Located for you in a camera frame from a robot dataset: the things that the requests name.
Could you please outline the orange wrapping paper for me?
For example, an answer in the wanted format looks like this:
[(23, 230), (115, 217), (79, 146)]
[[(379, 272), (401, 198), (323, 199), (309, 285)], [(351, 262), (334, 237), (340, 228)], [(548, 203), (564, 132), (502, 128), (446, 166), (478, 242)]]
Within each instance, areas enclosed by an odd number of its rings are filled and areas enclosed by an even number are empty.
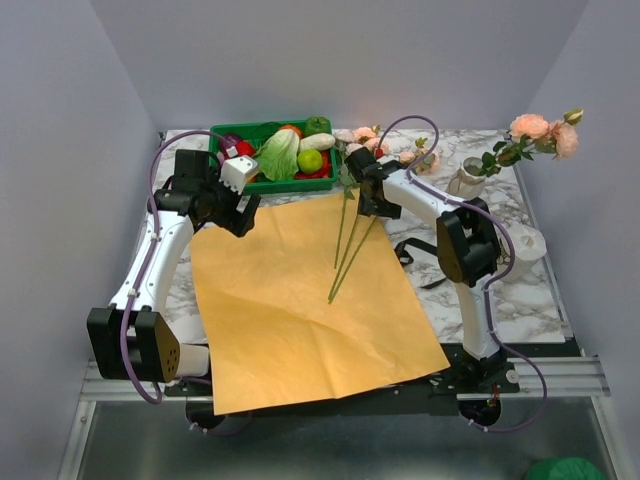
[(190, 244), (218, 415), (342, 398), (449, 365), (379, 222), (339, 194)]

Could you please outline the pink flower stem two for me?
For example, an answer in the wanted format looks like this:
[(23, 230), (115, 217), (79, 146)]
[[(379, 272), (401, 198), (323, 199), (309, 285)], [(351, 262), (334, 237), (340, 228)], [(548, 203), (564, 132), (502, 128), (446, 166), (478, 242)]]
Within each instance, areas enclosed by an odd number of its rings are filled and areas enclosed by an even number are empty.
[(540, 114), (525, 113), (510, 124), (503, 140), (480, 157), (480, 164), (471, 173), (491, 177), (522, 160), (533, 161), (537, 155), (551, 155), (555, 160), (572, 157), (579, 147), (577, 125), (584, 110), (566, 112), (559, 120), (548, 121)]

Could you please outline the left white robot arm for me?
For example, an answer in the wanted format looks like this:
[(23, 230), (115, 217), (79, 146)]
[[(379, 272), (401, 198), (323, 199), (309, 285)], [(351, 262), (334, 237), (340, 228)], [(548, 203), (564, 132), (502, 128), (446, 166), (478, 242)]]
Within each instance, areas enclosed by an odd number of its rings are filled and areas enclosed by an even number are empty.
[(130, 270), (108, 306), (94, 308), (87, 329), (101, 376), (169, 383), (187, 377), (201, 395), (222, 380), (202, 345), (182, 343), (165, 320), (174, 273), (194, 234), (213, 223), (236, 237), (254, 226), (260, 196), (239, 205), (258, 172), (257, 162), (235, 156), (219, 163), (209, 152), (179, 149), (174, 172), (147, 205), (143, 236)]

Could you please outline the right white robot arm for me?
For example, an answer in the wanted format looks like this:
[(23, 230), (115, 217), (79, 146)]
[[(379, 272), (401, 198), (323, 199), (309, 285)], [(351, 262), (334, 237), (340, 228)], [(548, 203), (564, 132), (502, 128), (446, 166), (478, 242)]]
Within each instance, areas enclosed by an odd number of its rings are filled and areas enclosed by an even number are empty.
[(473, 358), (461, 365), (460, 379), (471, 391), (485, 390), (497, 375), (488, 358), (500, 350), (491, 292), (500, 245), (488, 207), (425, 183), (397, 161), (381, 164), (365, 148), (348, 155), (345, 164), (360, 185), (360, 214), (398, 219), (407, 210), (435, 229), (439, 267), (458, 295), (463, 349)]

